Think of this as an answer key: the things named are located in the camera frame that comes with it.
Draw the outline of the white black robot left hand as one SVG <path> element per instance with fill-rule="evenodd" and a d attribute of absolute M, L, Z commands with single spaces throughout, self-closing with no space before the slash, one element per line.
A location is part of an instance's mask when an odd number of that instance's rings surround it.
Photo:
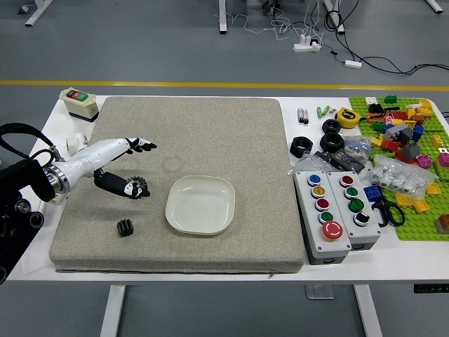
<path fill-rule="evenodd" d="M 143 138 L 117 138 L 100 140 L 75 154 L 65 162 L 56 163 L 62 189 L 72 191 L 82 178 L 94 178 L 95 186 L 112 194 L 130 199 L 148 197 L 146 180 L 140 176 L 128 180 L 102 168 L 124 154 L 150 151 L 157 145 Z"/>

